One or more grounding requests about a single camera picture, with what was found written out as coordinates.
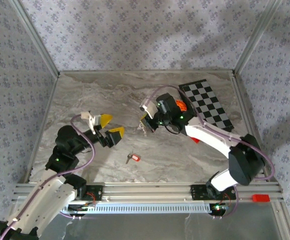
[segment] orange object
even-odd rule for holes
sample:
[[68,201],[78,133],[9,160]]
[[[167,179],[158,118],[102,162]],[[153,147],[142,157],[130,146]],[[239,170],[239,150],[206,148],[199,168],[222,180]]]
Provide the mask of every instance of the orange object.
[[139,161],[141,160],[141,157],[138,156],[138,155],[136,155],[136,154],[133,154],[133,155],[131,156],[131,159],[133,159],[133,160],[136,161],[136,162],[139,162]]
[[251,198],[254,203],[268,203],[271,201],[268,194],[254,194]]
[[195,137],[191,137],[191,139],[193,139],[193,141],[194,141],[195,143],[197,143],[197,144],[200,142],[200,140],[197,139],[197,138],[195,138]]
[[177,106],[179,106],[179,108],[182,112],[185,112],[187,110],[187,106],[183,101],[176,100],[176,104],[177,104]]

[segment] key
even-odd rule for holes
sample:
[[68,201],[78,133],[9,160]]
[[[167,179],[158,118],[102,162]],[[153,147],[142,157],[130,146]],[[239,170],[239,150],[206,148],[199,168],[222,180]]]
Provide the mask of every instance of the key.
[[126,161],[126,163],[125,164],[128,164],[129,163],[129,161],[130,161],[130,159],[132,158],[132,154],[128,154],[127,155],[127,161]]

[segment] wall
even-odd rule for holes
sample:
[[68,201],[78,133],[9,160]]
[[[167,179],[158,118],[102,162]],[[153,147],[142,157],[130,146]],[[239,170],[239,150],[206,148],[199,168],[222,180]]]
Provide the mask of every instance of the wall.
[[22,0],[59,71],[233,69],[267,1]]
[[7,0],[0,0],[0,220],[26,171],[53,77]]
[[283,1],[241,78],[290,213],[290,0]]

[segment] white plastic part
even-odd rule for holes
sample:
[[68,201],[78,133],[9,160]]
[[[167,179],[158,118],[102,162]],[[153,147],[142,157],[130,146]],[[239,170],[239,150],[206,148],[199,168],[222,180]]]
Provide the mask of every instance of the white plastic part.
[[156,105],[152,101],[149,101],[148,105],[145,106],[145,104],[148,102],[148,100],[149,100],[148,98],[145,98],[141,102],[140,107],[144,109],[144,111],[149,115],[149,117],[151,119],[153,119],[155,113],[158,112],[158,109],[157,109]]
[[[23,204],[8,217],[8,225],[17,218],[17,215],[27,204],[34,192],[40,188],[40,185],[56,172],[45,170],[42,178],[36,184],[34,189],[28,195]],[[36,195],[29,207],[24,211],[20,219],[12,226],[14,230],[21,229],[21,233],[29,234],[34,227],[38,227],[37,235],[40,237],[46,226],[55,218],[64,206],[73,201],[77,191],[73,186],[64,184],[63,176],[50,180]]]
[[[213,130],[227,135],[230,138],[240,138],[239,135],[224,131],[210,123],[204,122],[204,124]],[[238,144],[237,142],[230,141],[227,138],[218,136],[210,130],[207,130],[197,117],[193,117],[188,122],[188,124],[185,126],[185,131],[189,137],[199,139],[207,145],[210,145],[212,148],[220,151],[226,158],[229,158],[229,152],[231,151],[230,147],[234,147]]]
[[96,134],[94,126],[101,124],[101,115],[93,116],[89,111],[83,111],[80,113],[81,119],[88,120],[88,126],[93,134]]
[[220,172],[217,174],[210,183],[213,185],[214,188],[216,188],[218,191],[222,192],[228,187],[237,185],[237,181],[235,181],[228,169]]

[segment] black bracket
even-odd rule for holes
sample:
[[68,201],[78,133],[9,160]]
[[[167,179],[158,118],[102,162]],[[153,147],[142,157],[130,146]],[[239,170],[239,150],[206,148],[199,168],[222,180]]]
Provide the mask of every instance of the black bracket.
[[222,191],[219,195],[211,197],[208,194],[207,187],[205,184],[193,184],[190,186],[190,194],[191,199],[194,201],[208,201],[208,200],[218,200],[221,201],[223,198],[224,200],[228,200],[224,197],[224,194],[227,194],[230,197],[230,200],[236,200],[236,194],[234,187],[230,186]]
[[93,201],[94,200],[93,195],[95,196],[95,201],[101,201],[102,196],[103,196],[103,186],[102,185],[86,185],[86,191],[85,191],[85,194],[82,196],[81,200]]

